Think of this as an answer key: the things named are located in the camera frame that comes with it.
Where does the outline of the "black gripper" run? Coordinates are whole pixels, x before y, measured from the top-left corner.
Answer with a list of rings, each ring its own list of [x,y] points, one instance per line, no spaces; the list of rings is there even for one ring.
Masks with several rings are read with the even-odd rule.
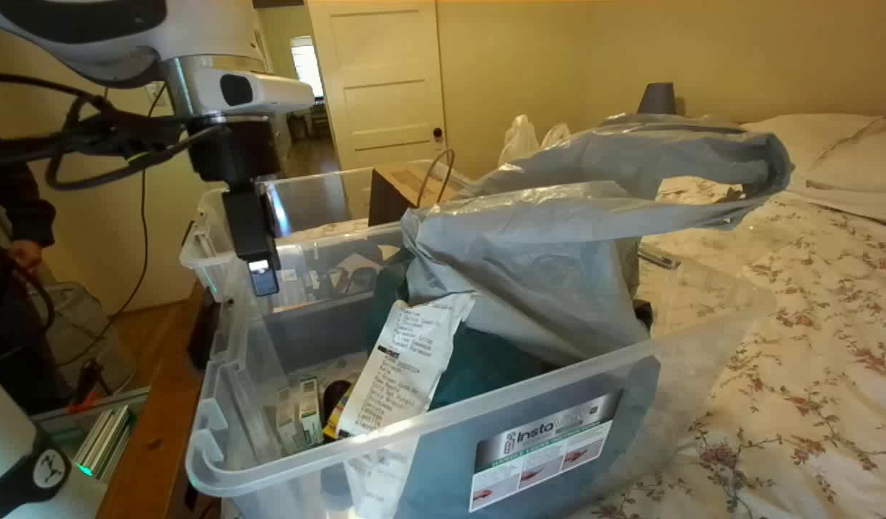
[[[225,218],[235,249],[248,262],[252,290],[273,296],[280,290],[276,232],[257,182],[280,169],[276,131],[265,117],[192,121],[187,148],[203,182],[225,183]]]

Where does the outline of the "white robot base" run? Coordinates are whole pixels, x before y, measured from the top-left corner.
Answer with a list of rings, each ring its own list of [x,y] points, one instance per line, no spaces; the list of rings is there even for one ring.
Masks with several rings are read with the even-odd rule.
[[[105,487],[0,386],[0,519],[99,519]]]

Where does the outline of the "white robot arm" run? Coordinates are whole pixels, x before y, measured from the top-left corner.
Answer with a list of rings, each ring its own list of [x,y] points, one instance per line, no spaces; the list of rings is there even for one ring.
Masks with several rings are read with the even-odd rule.
[[[277,248],[260,179],[277,169],[273,117],[313,91],[264,68],[252,0],[0,0],[0,32],[20,37],[102,87],[163,81],[170,114],[136,114],[49,78],[0,71],[0,82],[73,98],[49,136],[0,141],[0,169],[46,159],[58,190],[88,190],[192,156],[224,206],[252,290],[277,290]]]

